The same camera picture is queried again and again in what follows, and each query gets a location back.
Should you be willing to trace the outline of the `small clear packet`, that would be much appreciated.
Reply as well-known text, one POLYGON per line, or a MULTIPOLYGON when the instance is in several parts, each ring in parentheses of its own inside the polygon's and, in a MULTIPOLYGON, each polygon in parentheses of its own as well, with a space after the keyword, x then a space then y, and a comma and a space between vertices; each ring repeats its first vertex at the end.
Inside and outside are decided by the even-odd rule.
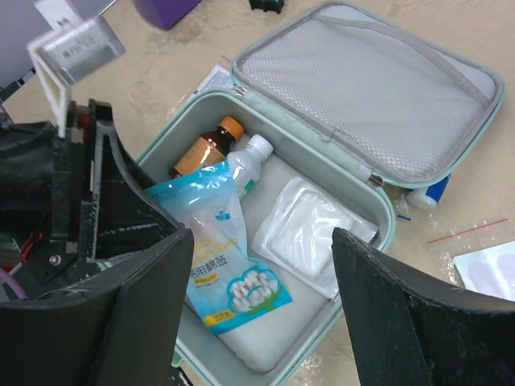
POLYGON ((218 88, 231 88, 233 80, 230 76, 229 70, 216 64, 212 67, 210 72, 198 83, 193 89, 184 94, 178 102, 168 111, 167 120, 172 119, 183 106, 188 103, 192 98, 196 97, 202 92, 207 92, 212 89, 218 88))

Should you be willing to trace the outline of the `amber medicine bottle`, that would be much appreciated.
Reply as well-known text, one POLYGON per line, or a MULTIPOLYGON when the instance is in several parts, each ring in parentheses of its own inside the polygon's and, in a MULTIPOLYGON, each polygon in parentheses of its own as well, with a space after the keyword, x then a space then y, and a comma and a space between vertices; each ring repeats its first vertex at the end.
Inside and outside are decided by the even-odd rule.
POLYGON ((233 144, 240 140, 245 133, 244 127, 233 117, 227 116, 209 132, 202 133, 192 147, 170 169, 168 175, 172 178, 182 177, 223 162, 233 144))

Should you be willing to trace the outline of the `white plastic bottle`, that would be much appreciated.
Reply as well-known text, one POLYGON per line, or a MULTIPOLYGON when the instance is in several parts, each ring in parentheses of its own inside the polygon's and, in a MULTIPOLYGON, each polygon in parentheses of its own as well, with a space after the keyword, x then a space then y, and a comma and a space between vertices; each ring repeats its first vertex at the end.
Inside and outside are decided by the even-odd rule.
POLYGON ((273 146, 263 136, 255 134, 244 149, 228 154, 227 160, 237 186, 239 200, 242 200, 259 181, 262 164, 273 151, 273 146))

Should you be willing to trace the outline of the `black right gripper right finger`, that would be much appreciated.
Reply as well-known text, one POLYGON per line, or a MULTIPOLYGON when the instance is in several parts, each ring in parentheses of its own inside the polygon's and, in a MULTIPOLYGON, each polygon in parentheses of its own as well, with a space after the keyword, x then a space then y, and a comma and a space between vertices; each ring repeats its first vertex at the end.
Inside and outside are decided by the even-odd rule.
POLYGON ((439 280, 335 228, 332 254, 363 385, 512 385, 514 304, 439 280))

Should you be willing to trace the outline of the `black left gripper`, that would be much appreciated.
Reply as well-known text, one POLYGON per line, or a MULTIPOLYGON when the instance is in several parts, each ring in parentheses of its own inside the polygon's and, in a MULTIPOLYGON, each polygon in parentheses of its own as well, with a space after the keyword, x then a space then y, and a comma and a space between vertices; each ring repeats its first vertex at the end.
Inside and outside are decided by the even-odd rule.
POLYGON ((90 100, 70 105, 62 138, 49 121, 1 127, 1 248, 17 246, 12 274, 26 298, 182 228, 147 194, 154 181, 112 123, 112 106, 90 100))

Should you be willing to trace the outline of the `white gauze packet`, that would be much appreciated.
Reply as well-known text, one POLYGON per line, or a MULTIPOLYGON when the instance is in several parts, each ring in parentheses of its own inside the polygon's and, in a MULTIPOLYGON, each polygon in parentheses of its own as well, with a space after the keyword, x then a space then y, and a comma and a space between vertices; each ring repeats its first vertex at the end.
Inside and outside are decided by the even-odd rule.
POLYGON ((339 292, 332 260, 332 233, 342 228, 365 242, 378 226, 337 203, 306 179, 291 179, 254 234, 251 248, 327 299, 339 292))

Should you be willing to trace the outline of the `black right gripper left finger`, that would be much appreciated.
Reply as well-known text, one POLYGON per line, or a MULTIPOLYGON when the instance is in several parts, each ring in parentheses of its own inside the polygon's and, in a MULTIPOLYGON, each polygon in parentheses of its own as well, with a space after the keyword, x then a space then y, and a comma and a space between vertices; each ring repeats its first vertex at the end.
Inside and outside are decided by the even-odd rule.
POLYGON ((172 385, 192 252, 180 229, 93 277, 3 302, 2 384, 172 385))

